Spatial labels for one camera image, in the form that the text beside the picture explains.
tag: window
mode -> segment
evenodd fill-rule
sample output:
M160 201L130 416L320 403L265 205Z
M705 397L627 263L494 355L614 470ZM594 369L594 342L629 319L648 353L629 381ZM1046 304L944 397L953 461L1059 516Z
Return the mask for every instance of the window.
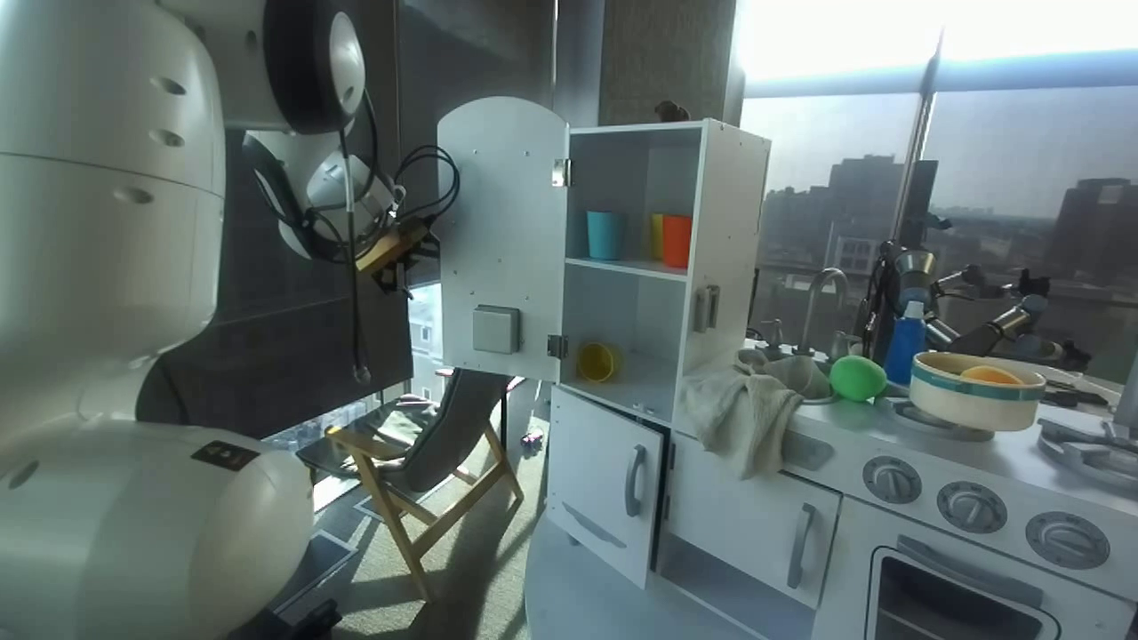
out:
M771 138L751 330L845 342L879 241L916 223L937 277L1050 277L1033 333L1121 381L1138 333L1133 16L1122 0L738 0L743 127ZM922 211L899 217L910 186ZM966 330L1010 302L966 292L937 311Z

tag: oven window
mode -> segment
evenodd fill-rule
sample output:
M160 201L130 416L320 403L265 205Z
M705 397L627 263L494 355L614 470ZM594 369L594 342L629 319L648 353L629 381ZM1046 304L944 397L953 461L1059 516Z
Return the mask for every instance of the oven window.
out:
M883 559L876 640L1037 640L1042 622L934 572Z

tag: oven door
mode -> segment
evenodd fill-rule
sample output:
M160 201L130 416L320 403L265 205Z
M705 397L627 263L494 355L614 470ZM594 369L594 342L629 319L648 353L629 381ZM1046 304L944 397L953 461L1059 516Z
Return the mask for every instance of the oven door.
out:
M1103 589L845 496L815 640L1126 640L1132 620Z

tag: blue cup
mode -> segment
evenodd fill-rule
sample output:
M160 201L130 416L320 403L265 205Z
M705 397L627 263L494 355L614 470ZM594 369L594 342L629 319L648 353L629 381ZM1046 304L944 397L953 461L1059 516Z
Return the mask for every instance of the blue cup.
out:
M618 260L622 220L609 211L586 211L586 256Z

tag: white cabinet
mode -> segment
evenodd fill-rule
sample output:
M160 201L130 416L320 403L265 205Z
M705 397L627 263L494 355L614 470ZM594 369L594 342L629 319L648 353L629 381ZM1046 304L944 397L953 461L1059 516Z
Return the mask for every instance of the white cabinet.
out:
M662 454L662 431L554 387L543 507L639 586L652 567Z
M462 168L442 217L449 361L684 431L678 381L748 333L768 141L719 121L568 130L537 102L476 99L442 145ZM586 211L618 217L614 260L590 260ZM688 217L686 268L662 268L656 214Z
M794 475L737 475L700 439L677 436L665 529L771 589L818 608L840 495Z

